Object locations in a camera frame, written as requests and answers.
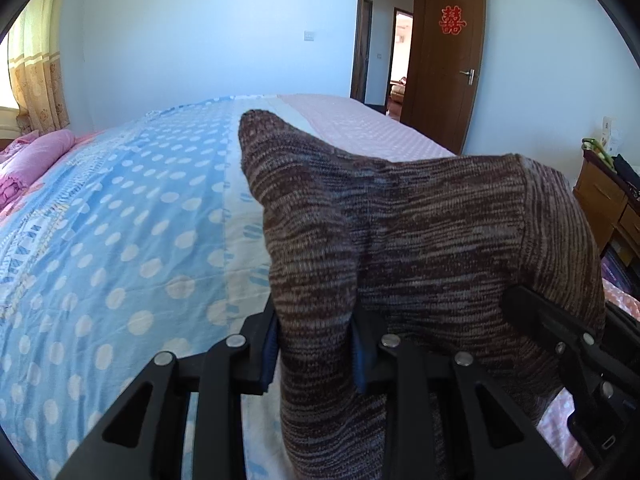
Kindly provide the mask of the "pink folded quilt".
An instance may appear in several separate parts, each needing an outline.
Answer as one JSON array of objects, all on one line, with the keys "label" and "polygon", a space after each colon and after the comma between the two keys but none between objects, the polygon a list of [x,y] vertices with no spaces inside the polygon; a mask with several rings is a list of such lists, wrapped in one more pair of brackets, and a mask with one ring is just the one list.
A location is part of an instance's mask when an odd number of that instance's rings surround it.
[{"label": "pink folded quilt", "polygon": [[41,178],[75,144],[67,129],[19,136],[1,151],[1,208],[4,209]]}]

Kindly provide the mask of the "green item on cabinet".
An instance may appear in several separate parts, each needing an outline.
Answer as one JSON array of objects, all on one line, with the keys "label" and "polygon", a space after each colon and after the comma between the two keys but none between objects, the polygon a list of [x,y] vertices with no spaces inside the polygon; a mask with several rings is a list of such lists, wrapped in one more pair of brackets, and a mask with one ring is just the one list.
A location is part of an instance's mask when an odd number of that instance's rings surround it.
[{"label": "green item on cabinet", "polygon": [[582,149],[584,151],[593,152],[600,159],[601,162],[605,164],[608,168],[614,170],[614,160],[613,157],[608,154],[604,146],[600,143],[600,141],[596,138],[583,138],[582,139]]}]

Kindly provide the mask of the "red double happiness decoration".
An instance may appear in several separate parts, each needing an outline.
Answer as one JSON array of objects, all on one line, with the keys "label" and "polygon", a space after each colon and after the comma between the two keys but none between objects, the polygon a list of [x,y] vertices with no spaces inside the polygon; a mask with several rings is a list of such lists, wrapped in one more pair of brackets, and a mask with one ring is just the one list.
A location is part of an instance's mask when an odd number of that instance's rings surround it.
[{"label": "red double happiness decoration", "polygon": [[462,9],[457,4],[440,10],[438,26],[444,35],[458,36],[467,24],[462,16]]}]

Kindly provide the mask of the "brown wooden cabinet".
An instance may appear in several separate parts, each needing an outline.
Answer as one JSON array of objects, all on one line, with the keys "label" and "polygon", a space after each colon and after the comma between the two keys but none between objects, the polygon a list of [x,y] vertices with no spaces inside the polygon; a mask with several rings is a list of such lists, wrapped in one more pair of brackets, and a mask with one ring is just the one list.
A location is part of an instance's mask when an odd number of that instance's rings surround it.
[{"label": "brown wooden cabinet", "polygon": [[639,262],[639,202],[628,185],[592,151],[582,153],[574,195],[601,256],[609,250],[626,268]]}]

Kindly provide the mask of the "yellow floral curtain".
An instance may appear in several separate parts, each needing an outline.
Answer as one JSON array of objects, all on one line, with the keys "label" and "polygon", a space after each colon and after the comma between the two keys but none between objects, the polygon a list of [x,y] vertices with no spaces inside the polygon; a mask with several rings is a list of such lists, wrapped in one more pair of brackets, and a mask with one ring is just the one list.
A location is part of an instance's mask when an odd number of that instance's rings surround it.
[{"label": "yellow floral curtain", "polygon": [[29,0],[9,30],[9,78],[21,133],[70,124],[64,99],[60,21],[63,0]]}]

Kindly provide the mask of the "blue pink dotted bedsheet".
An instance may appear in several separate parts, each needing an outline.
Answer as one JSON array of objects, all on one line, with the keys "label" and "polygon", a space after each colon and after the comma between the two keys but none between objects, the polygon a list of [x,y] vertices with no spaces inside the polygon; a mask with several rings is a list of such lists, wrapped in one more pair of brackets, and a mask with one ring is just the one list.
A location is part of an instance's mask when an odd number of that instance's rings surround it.
[{"label": "blue pink dotted bedsheet", "polygon": [[[276,99],[179,106],[79,143],[2,211],[3,478],[62,479],[158,352],[206,352],[273,303],[264,210],[241,166],[250,110],[342,150]],[[241,401],[243,479],[298,478],[281,428],[280,321],[278,344],[267,392]]]}]

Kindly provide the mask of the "brown wooden door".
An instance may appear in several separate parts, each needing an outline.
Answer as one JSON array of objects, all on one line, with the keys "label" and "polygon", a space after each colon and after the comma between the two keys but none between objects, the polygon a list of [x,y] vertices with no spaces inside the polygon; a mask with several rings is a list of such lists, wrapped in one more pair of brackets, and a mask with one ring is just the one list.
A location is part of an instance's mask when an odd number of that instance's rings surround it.
[{"label": "brown wooden door", "polygon": [[[440,10],[457,4],[468,23],[444,35]],[[486,0],[414,0],[411,49],[400,121],[446,150],[462,153],[482,66]],[[474,68],[469,86],[460,70]]]}]

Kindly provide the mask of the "brown knitted sweater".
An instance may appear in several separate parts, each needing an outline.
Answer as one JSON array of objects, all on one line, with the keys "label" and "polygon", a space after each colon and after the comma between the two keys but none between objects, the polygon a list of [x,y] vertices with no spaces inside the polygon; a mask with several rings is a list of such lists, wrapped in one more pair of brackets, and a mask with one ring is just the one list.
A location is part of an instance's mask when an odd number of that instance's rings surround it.
[{"label": "brown knitted sweater", "polygon": [[552,357],[503,318],[513,284],[604,327],[600,252],[564,176],[520,155],[389,162],[347,153],[266,110],[240,121],[264,210],[281,324],[281,428],[301,479],[376,479],[385,398],[359,393],[352,310],[418,344],[476,356],[532,422],[561,389]]}]

